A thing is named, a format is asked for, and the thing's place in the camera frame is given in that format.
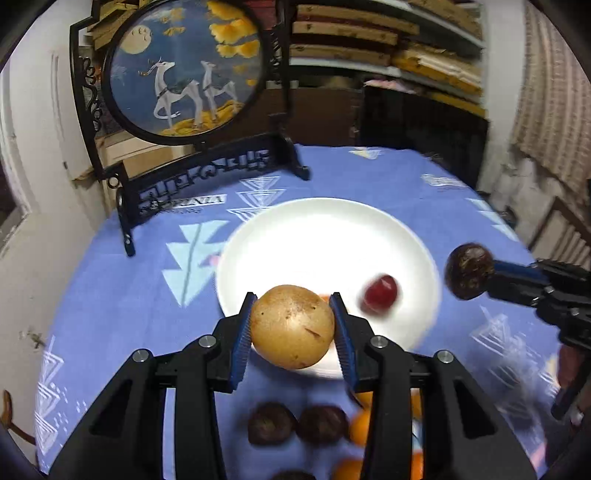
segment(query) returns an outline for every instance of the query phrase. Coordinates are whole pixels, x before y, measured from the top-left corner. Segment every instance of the curtain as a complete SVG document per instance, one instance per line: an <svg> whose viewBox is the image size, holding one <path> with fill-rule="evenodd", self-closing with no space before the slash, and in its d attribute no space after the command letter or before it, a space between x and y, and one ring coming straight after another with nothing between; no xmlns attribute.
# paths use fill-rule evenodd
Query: curtain
<svg viewBox="0 0 591 480"><path fill-rule="evenodd" d="M591 177L591 84L550 20L525 10L524 83L512 143L587 203Z"/></svg>

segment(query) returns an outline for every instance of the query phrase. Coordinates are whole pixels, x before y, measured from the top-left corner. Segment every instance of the yellow moon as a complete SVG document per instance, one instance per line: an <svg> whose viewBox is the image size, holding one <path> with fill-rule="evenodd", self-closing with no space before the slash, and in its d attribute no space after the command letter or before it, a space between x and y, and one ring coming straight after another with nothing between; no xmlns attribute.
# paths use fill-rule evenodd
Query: yellow moon
<svg viewBox="0 0 591 480"><path fill-rule="evenodd" d="M152 41L152 31L145 25L137 25L123 37L121 48L132 55L142 53Z"/></svg>

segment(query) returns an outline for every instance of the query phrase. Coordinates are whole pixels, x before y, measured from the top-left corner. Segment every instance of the round plate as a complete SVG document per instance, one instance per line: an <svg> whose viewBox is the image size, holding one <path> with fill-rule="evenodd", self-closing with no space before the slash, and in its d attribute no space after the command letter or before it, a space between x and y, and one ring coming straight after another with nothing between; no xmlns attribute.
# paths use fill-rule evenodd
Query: round plate
<svg viewBox="0 0 591 480"><path fill-rule="evenodd" d="M105 101L125 129L157 144L194 143L256 99L268 62L262 26L237 5L161 0L125 21L103 68Z"/></svg>
<svg viewBox="0 0 591 480"><path fill-rule="evenodd" d="M383 317L361 312L359 298L387 273L400 294ZM352 315L367 318L377 335L405 350L434 323L441 297L437 267L423 242L402 222L363 203L332 198L285 202L238 228L217 267L217 297L224 315L235 315L247 292L257 296L282 284L321 295L341 293ZM309 368L320 377L342 377L334 345Z"/></svg>

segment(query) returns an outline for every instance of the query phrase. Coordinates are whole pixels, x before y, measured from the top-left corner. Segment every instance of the blue tablecloth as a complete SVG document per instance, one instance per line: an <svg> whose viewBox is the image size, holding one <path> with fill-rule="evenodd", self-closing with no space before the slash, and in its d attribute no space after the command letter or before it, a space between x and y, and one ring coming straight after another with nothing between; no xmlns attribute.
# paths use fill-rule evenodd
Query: blue tablecloth
<svg viewBox="0 0 591 480"><path fill-rule="evenodd" d="M230 172L183 190L183 196L210 197L200 200L207 202L203 205L160 213L135 228L133 258L124 253L116 216L105 222L63 296L44 354L35 412L44 472L132 351L178 351L213 330L223 316L214 289L223 243L264 208L304 197L338 197L375 206L423 240L440 275L449 253L469 241L485 245L500 260L532 261L513 231L475 192L416 152L298 150L311 168L311 181L287 171L252 178ZM197 224L206 228L197 229ZM187 268L187 258L193 259L194 268ZM556 331L537 320L531 309L486 296L459 301L444 288L437 322L417 352L432 355L444 348L453 351L491 395L543 471L543 425L557 389ZM164 477L169 480L174 478L173 395L169 391L164 431ZM230 480L265 480L288 468L303 468L326 480L341 458L361 457L361 449L345 440L316 450L296 437L276 448L252 447L246 421L258 403L269 400L284 403L296 416L306 405L318 403L339 405L349 416L358 411L342 381L283 371L253 353L238 390L216 395Z"/></svg>

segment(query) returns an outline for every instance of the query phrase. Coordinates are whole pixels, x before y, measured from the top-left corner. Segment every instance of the red grape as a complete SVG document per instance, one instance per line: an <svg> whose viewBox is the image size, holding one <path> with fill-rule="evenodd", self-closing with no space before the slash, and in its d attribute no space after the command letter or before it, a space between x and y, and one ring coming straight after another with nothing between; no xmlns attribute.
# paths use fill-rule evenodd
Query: red grape
<svg viewBox="0 0 591 480"><path fill-rule="evenodd" d="M382 275L374 280L363 295L361 309L368 313L382 315L394 304L398 297L398 284L390 275Z"/></svg>

